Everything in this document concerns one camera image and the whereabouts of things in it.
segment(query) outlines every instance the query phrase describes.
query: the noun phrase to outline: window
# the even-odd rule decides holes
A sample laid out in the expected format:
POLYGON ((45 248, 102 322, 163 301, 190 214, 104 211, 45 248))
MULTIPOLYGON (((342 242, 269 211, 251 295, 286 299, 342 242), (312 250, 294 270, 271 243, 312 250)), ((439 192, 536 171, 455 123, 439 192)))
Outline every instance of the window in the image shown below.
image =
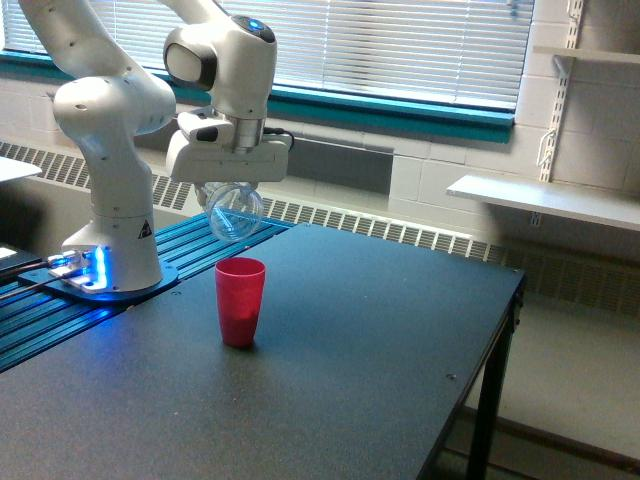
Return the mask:
MULTIPOLYGON (((42 52, 17 0, 6 48, 42 52)), ((220 0, 279 42, 276 84, 514 111, 534 0, 220 0)), ((180 20, 155 0, 90 0, 138 62, 163 68, 180 20)))

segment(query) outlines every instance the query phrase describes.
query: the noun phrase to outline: red plastic cup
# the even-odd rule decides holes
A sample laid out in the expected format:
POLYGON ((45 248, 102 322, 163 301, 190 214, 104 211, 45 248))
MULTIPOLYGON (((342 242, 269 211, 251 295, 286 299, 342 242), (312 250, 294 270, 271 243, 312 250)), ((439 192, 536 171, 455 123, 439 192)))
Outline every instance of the red plastic cup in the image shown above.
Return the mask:
POLYGON ((253 258, 234 257, 216 264, 218 319, 222 341, 245 348, 258 326, 266 267, 253 258))

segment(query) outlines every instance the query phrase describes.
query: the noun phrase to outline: teal window frame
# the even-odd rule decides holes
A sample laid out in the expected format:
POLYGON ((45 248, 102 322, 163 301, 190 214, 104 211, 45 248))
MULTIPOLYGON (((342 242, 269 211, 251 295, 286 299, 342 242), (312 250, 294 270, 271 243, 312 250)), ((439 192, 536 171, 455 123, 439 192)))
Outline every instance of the teal window frame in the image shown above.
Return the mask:
MULTIPOLYGON (((178 100, 209 101, 205 92, 175 85, 165 71, 149 70, 172 86, 178 100)), ((10 50, 0 51, 0 72, 71 79, 47 55, 10 50)), ((283 85, 274 85, 268 108, 275 116, 340 128, 374 129, 392 135, 438 135, 496 143, 509 142, 515 120, 512 112, 365 97, 283 85)))

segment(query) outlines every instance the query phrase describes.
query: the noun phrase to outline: table leg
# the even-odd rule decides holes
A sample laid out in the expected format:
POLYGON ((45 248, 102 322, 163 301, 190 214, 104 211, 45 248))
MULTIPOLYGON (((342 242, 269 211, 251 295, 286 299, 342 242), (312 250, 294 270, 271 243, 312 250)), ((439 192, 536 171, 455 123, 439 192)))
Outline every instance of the table leg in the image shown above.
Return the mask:
POLYGON ((484 480, 487 472, 491 441, 498 417, 504 374, 509 358, 516 308, 514 302, 508 313, 508 321, 484 368, 476 425, 467 465, 467 480, 484 480))

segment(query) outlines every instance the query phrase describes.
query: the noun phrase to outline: white robotic arm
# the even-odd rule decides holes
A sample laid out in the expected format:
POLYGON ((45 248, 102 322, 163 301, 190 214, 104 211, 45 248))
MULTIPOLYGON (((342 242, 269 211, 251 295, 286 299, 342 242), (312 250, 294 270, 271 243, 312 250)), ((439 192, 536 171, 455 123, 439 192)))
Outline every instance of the white robotic arm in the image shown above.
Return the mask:
MULTIPOLYGON (((63 244, 65 250, 84 252, 88 273, 68 282, 88 293, 155 285, 162 270, 153 236, 151 171, 138 158, 133 137, 170 121, 173 92, 110 38, 88 0, 19 1, 55 64, 78 78, 63 85, 54 100, 56 120, 82 151, 92 184, 93 218, 63 244)), ((168 169, 174 180, 195 184, 210 217, 216 210, 221 236, 233 233, 239 236, 228 239, 239 239, 250 233, 236 228, 247 213, 258 213, 247 225, 259 222, 257 182, 286 174, 291 139, 263 136, 275 36, 258 20, 228 15, 213 0, 160 1, 188 23, 167 39, 167 70, 176 82, 212 94, 210 107, 178 117, 168 169), (220 183, 213 182, 243 183, 217 188, 220 183), (232 201, 218 202, 222 197, 232 201), (236 216, 218 208, 233 202, 251 208, 236 216)), ((62 276, 70 268, 52 273, 62 276)))
POLYGON ((86 0, 20 0, 20 6, 55 64, 78 78, 54 100, 56 120, 78 144, 91 177, 93 218, 63 249, 93 255, 93 268, 70 282, 90 293, 154 285, 162 273, 151 171, 133 137, 171 120, 173 92, 113 42, 86 0))
POLYGON ((213 0, 161 1, 188 23, 165 42, 167 71, 212 97, 210 107, 178 116, 167 169, 174 180, 194 183, 214 233, 236 240, 258 225, 257 183, 280 181, 287 171, 292 138, 263 135, 276 38, 264 23, 231 16, 213 0), (239 214, 227 215, 234 209, 239 214))

